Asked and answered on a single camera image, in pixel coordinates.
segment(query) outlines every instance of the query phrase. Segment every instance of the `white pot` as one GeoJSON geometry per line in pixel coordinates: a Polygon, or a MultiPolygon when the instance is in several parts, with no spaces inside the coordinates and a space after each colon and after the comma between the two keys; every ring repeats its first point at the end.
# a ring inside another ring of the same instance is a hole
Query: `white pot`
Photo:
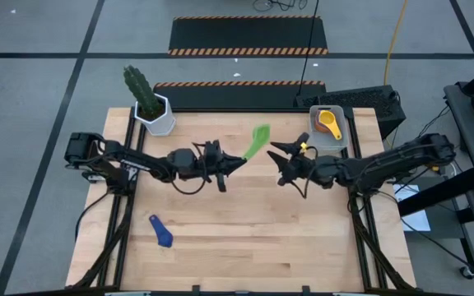
{"type": "Polygon", "coordinates": [[[168,98],[155,94],[156,98],[159,99],[165,105],[165,112],[160,117],[153,121],[148,121],[144,118],[141,118],[138,115],[138,102],[135,103],[135,118],[140,120],[143,123],[149,133],[152,136],[167,136],[173,131],[173,127],[176,124],[176,120],[173,116],[173,112],[171,111],[170,102],[168,102],[168,98]]]}

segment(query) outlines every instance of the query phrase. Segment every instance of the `blue bottle opener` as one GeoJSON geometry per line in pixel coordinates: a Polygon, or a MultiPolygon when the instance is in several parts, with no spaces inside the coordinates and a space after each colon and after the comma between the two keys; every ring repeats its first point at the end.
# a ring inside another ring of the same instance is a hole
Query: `blue bottle opener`
{"type": "Polygon", "coordinates": [[[164,227],[160,219],[156,215],[149,216],[149,222],[153,226],[156,232],[156,238],[158,239],[158,245],[162,247],[171,247],[173,244],[173,234],[164,227]]]}

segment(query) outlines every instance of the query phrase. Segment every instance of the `green cactus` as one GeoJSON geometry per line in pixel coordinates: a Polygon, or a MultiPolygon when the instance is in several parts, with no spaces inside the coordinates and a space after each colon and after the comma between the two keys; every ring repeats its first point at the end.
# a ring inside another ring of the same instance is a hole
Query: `green cactus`
{"type": "Polygon", "coordinates": [[[144,74],[129,65],[123,69],[123,78],[137,99],[147,120],[157,119],[164,113],[164,105],[156,98],[144,74]]]}

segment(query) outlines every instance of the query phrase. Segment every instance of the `desk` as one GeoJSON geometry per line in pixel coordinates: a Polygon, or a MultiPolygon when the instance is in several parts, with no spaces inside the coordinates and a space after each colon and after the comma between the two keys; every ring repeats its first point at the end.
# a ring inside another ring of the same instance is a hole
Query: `desk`
{"type": "MultiPolygon", "coordinates": [[[[374,110],[354,109],[354,114],[363,156],[382,151],[374,110]]],[[[123,142],[128,115],[129,109],[109,110],[105,139],[123,142]]],[[[289,142],[308,130],[307,117],[307,113],[177,113],[172,134],[146,136],[143,151],[167,155],[190,147],[192,141],[220,139],[224,151],[242,155],[254,126],[270,123],[271,139],[289,142]]],[[[133,135],[139,128],[137,124],[133,135]]],[[[202,291],[300,292],[302,285],[313,292],[363,291],[346,189],[335,185],[323,190],[311,183],[309,198],[304,200],[293,187],[277,186],[277,167],[265,152],[226,179],[226,193],[218,192],[212,183],[195,196],[184,196],[140,173],[121,289],[190,291],[199,284],[202,291]],[[148,221],[153,214],[174,235],[172,248],[157,246],[148,221]]],[[[192,190],[199,183],[178,185],[192,190]]],[[[393,193],[388,185],[382,190],[393,193]]],[[[104,191],[103,183],[91,184],[86,205],[104,191]]],[[[78,281],[100,254],[111,205],[112,198],[102,201],[82,220],[67,284],[78,281]]],[[[383,253],[414,285],[396,204],[375,196],[372,207],[383,253]]],[[[116,260],[114,253],[110,271],[116,260]]]]}
{"type": "MultiPolygon", "coordinates": [[[[458,130],[464,141],[461,145],[467,147],[474,166],[474,111],[471,106],[471,98],[463,94],[459,86],[446,86],[444,87],[444,92],[448,106],[453,112],[458,130]]],[[[471,222],[474,220],[474,168],[419,192],[405,201],[401,201],[398,207],[401,215],[409,215],[461,194],[466,194],[470,210],[464,209],[459,211],[461,217],[466,217],[464,220],[460,219],[460,223],[471,222]]],[[[472,264],[474,263],[474,260],[468,255],[467,259],[472,264]]]]}

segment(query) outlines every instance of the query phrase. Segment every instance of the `hazard stripe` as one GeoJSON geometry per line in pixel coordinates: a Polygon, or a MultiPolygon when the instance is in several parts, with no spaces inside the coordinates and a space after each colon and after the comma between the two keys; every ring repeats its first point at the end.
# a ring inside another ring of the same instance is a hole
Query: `hazard stripe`
{"type": "Polygon", "coordinates": [[[229,48],[229,49],[170,49],[169,55],[202,56],[202,55],[309,55],[327,54],[326,48],[229,48]]]}
{"type": "MultiPolygon", "coordinates": [[[[300,84],[300,81],[203,81],[203,82],[158,82],[154,88],[161,87],[189,87],[189,86],[294,86],[300,84]]],[[[321,85],[323,81],[303,81],[306,86],[321,85]]]]}
{"type": "Polygon", "coordinates": [[[227,20],[227,19],[267,19],[267,18],[312,18],[312,16],[178,16],[174,20],[227,20]]]}

